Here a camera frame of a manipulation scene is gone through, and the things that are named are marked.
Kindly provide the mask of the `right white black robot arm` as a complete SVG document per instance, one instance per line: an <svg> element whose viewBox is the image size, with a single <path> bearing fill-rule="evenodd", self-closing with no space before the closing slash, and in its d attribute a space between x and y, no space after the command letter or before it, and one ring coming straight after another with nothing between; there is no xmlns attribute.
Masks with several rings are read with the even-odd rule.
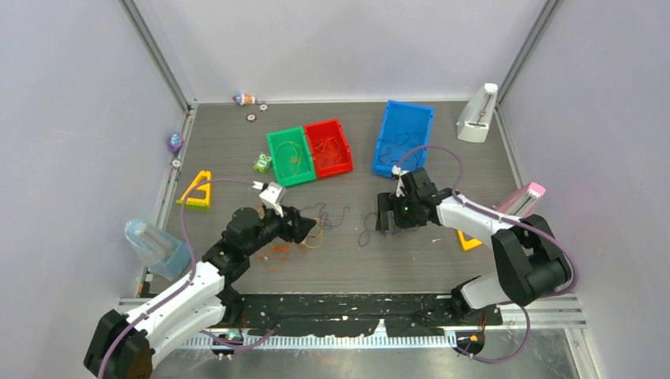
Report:
<svg viewBox="0 0 670 379"><path fill-rule="evenodd" d="M447 306L456 321L471 324L483 308L501 303L525 307L573 281L571 264L542 216L520 218L483 207L456 189L439 189L423 168L395 179L395 190L377 196L376 231L433 223L461 231L492 250L493 273L451 290Z"/></svg>

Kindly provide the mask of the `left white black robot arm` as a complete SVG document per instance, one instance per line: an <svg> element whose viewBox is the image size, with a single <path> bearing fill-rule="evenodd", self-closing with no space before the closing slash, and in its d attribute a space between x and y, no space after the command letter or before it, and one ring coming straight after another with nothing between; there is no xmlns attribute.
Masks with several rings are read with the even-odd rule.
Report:
<svg viewBox="0 0 670 379"><path fill-rule="evenodd" d="M236 325L243 300L232 288L249 267L250 256L276 239L301 243L317 220L285 206L237 209L221 238L182 279L126 312L110 310L99 320L83 359L97 378L149 378L174 349L201 330Z"/></svg>

